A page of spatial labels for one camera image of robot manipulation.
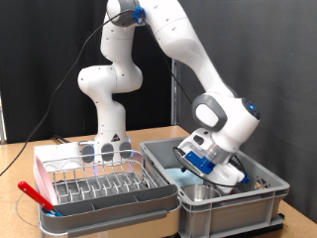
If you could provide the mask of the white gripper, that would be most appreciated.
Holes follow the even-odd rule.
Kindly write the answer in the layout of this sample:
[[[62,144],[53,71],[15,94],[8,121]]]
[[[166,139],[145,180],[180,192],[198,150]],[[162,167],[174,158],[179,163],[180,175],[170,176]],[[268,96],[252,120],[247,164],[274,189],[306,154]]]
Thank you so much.
[[[223,193],[229,194],[234,185],[243,180],[245,174],[232,164],[216,165],[213,171],[206,176],[209,182],[214,183]]]

